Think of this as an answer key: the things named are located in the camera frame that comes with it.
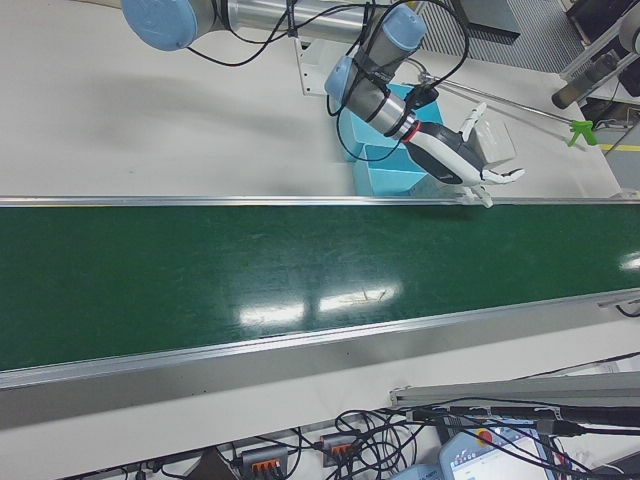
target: metal pole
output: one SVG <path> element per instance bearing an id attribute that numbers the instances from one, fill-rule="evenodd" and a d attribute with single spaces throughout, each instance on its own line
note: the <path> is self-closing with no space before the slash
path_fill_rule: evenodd
<path id="1" fill-rule="evenodd" d="M 344 9 L 318 16 L 319 13 L 332 7 L 344 7 Z M 228 2 L 229 23 L 233 29 L 248 27 L 273 30 L 286 11 L 286 0 L 229 0 Z M 299 0 L 294 7 L 294 16 L 297 25 L 313 19 L 313 22 L 300 30 L 301 35 L 352 43 L 362 30 L 364 8 L 323 0 Z M 283 22 L 280 30 L 286 29 L 287 22 Z"/>
<path id="2" fill-rule="evenodd" d="M 602 48 L 604 48 L 607 43 L 617 37 L 618 32 L 620 31 L 622 18 L 618 19 L 618 21 L 614 23 L 611 28 L 609 28 L 609 30 L 600 35 L 600 37 L 597 40 L 594 40 L 591 45 L 589 45 L 580 55 L 576 57 L 575 60 L 567 65 L 565 69 L 560 72 L 560 78 L 562 78 L 563 80 L 571 78 L 571 76 L 582 67 L 584 62 L 589 60 L 589 58 L 591 58 Z"/>
<path id="3" fill-rule="evenodd" d="M 432 79 L 432 80 L 438 80 L 438 77 L 434 77 L 432 75 L 423 75 L 428 79 Z M 519 108 L 521 110 L 525 110 L 527 112 L 531 112 L 531 113 L 535 113 L 538 115 L 542 115 L 543 117 L 547 117 L 547 118 L 552 118 L 554 120 L 557 120 L 559 122 L 562 123 L 566 123 L 567 125 L 571 125 L 573 123 L 573 120 L 570 120 L 568 118 L 564 118 L 561 117 L 560 115 L 556 115 L 555 113 L 549 113 L 549 112 L 545 112 L 543 110 L 538 110 L 537 108 L 534 107 L 530 107 L 528 105 L 523 105 L 521 103 L 518 102 L 514 102 L 513 100 L 508 100 L 506 98 L 502 98 L 499 97 L 497 95 L 493 95 L 491 93 L 487 93 L 487 92 L 483 92 L 482 90 L 478 90 L 477 88 L 473 88 L 473 87 L 468 87 L 466 85 L 462 85 L 460 83 L 456 83 L 456 82 L 452 82 L 451 80 L 445 80 L 444 82 L 442 82 L 443 85 L 447 85 L 447 86 L 451 86 L 451 87 L 455 87 L 455 88 L 459 88 L 460 90 L 464 90 L 470 93 L 475 93 L 476 95 L 480 95 L 483 97 L 486 97 L 490 100 L 495 100 L 496 102 L 505 104 L 505 105 L 509 105 L 511 107 L 516 107 Z"/>

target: gray cylinder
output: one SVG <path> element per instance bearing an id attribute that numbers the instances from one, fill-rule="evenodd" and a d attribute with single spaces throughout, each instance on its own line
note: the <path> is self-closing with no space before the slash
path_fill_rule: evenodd
<path id="1" fill-rule="evenodd" d="M 551 97 L 553 104 L 558 108 L 567 108 L 583 93 L 588 92 L 596 83 L 613 72 L 617 65 L 618 57 L 615 53 L 609 52 L 602 55 L 589 70 L 554 93 Z"/>
<path id="2" fill-rule="evenodd" d="M 325 89 L 335 100 L 387 136 L 402 138 L 415 121 L 411 114 L 405 125 L 405 102 L 388 91 L 386 84 L 400 64 L 419 46 L 427 27 L 405 5 L 394 7 L 379 24 L 372 20 L 369 32 L 354 59 L 343 57 L 327 79 Z"/>
<path id="3" fill-rule="evenodd" d="M 631 53 L 640 53 L 640 3 L 627 12 L 620 24 L 620 43 Z"/>

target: black cable tie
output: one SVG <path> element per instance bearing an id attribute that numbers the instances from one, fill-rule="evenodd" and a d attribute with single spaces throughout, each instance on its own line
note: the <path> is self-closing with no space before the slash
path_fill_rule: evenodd
<path id="1" fill-rule="evenodd" d="M 363 49 L 356 52 L 353 62 L 369 80 L 378 86 L 386 87 L 393 80 L 393 75 L 386 73 L 380 65 L 371 60 L 371 57 Z"/>

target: metal grate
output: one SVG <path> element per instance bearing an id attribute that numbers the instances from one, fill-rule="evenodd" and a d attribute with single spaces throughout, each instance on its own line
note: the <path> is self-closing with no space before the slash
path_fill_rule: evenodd
<path id="1" fill-rule="evenodd" d="M 449 0 L 444 1 L 453 6 Z M 505 45 L 499 35 L 483 34 L 484 39 L 472 37 L 470 58 L 542 72 L 560 72 L 584 50 L 580 36 L 558 0 L 507 1 L 522 34 L 513 45 Z M 429 26 L 429 34 L 423 40 L 424 49 L 462 54 L 462 32 L 445 10 L 425 2 L 421 15 Z"/>

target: conveyor belt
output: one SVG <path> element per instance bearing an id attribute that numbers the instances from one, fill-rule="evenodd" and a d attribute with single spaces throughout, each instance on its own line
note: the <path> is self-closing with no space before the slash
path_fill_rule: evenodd
<path id="1" fill-rule="evenodd" d="M 635 205 L 3 208 L 0 225 L 0 370 L 640 287 Z"/>

